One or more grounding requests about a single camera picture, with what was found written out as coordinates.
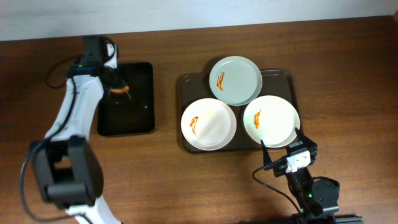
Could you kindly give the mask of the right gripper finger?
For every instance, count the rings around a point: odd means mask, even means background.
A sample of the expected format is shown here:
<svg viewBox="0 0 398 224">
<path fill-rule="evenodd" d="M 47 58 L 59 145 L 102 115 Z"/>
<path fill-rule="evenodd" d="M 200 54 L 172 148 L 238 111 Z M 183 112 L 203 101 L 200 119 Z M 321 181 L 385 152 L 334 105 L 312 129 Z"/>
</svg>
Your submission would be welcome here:
<svg viewBox="0 0 398 224">
<path fill-rule="evenodd" d="M 271 165 L 272 165 L 272 159 L 269 155 L 269 152 L 267 150 L 267 147 L 264 144 L 264 141 L 261 140 L 261 147 L 262 147 L 262 153 L 263 153 L 263 169 L 264 170 L 268 170 L 270 169 Z"/>
<path fill-rule="evenodd" d="M 304 133 L 300 129 L 295 128 L 295 133 L 298 137 L 298 140 L 303 143 L 304 147 L 306 147 L 307 149 L 317 148 L 317 143 L 312 141 L 310 138 L 306 137 L 306 135 L 304 135 Z"/>
</svg>

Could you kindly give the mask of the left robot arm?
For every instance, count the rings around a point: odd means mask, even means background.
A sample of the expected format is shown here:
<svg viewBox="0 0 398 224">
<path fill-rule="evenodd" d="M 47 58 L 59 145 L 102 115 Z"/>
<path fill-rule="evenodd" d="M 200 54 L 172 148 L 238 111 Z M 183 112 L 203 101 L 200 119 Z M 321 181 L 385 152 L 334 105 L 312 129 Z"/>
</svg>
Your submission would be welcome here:
<svg viewBox="0 0 398 224">
<path fill-rule="evenodd" d="M 57 118 L 42 140 L 30 144 L 19 177 L 24 208 L 24 173 L 32 164 L 40 196 L 79 223 L 119 223 L 103 196 L 104 177 L 89 144 L 97 105 L 104 95 L 104 72 L 117 69 L 118 46 L 102 35 L 83 38 L 83 53 L 66 75 L 66 93 Z"/>
</svg>

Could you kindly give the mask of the pale blue plate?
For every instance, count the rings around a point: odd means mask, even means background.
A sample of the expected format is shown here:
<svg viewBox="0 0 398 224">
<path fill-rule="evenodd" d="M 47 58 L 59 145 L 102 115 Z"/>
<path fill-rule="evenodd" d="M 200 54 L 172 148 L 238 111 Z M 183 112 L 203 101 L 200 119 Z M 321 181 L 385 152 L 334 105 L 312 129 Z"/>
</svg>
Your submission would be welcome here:
<svg viewBox="0 0 398 224">
<path fill-rule="evenodd" d="M 225 57 L 211 69 L 209 86 L 220 101 L 231 106 L 242 106 L 259 95 L 262 75 L 257 65 L 245 57 Z"/>
</svg>

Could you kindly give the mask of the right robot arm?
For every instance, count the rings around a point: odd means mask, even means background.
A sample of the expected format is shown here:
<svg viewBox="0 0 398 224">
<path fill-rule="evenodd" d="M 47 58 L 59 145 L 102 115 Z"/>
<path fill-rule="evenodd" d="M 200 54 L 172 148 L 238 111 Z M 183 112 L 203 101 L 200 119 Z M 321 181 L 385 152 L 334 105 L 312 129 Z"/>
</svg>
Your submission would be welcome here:
<svg viewBox="0 0 398 224">
<path fill-rule="evenodd" d="M 298 141 L 288 145 L 286 147 L 287 154 L 276 161 L 271 160 L 268 147 L 261 141 L 264 165 L 253 171 L 253 179 L 284 196 L 297 211 L 290 218 L 278 218 L 268 222 L 290 224 L 363 223 L 363 218 L 356 215 L 335 215 L 339 211 L 340 183 L 328 177 L 314 177 L 310 174 L 308 166 L 316 160 L 318 145 L 298 128 L 295 128 L 295 133 Z M 285 176 L 290 193 L 296 201 L 256 178 L 256 174 L 262 170 L 273 170 L 275 177 Z"/>
</svg>

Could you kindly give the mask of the white plate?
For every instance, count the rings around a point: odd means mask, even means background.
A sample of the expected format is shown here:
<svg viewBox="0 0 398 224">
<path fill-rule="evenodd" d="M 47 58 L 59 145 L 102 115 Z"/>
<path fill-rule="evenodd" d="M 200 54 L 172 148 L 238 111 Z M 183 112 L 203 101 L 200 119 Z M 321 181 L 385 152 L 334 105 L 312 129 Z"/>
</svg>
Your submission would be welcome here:
<svg viewBox="0 0 398 224">
<path fill-rule="evenodd" d="M 226 103 L 214 98 L 202 98 L 186 107 L 180 127 L 183 137 L 193 147 L 201 151 L 215 151 L 234 138 L 237 121 Z"/>
<path fill-rule="evenodd" d="M 260 96 L 250 102 L 243 114 L 244 128 L 258 144 L 280 148 L 290 144 L 300 127 L 297 110 L 287 100 L 273 95 Z"/>
</svg>

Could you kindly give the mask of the green orange sponge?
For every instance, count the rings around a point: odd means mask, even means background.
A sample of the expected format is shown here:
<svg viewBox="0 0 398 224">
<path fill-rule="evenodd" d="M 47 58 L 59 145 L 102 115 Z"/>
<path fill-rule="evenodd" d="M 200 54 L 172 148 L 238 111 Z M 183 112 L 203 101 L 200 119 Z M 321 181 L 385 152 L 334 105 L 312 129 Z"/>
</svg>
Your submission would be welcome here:
<svg viewBox="0 0 398 224">
<path fill-rule="evenodd" d="M 126 94 L 128 93 L 130 88 L 128 86 L 124 86 L 123 88 L 113 88 L 111 89 L 112 94 Z"/>
</svg>

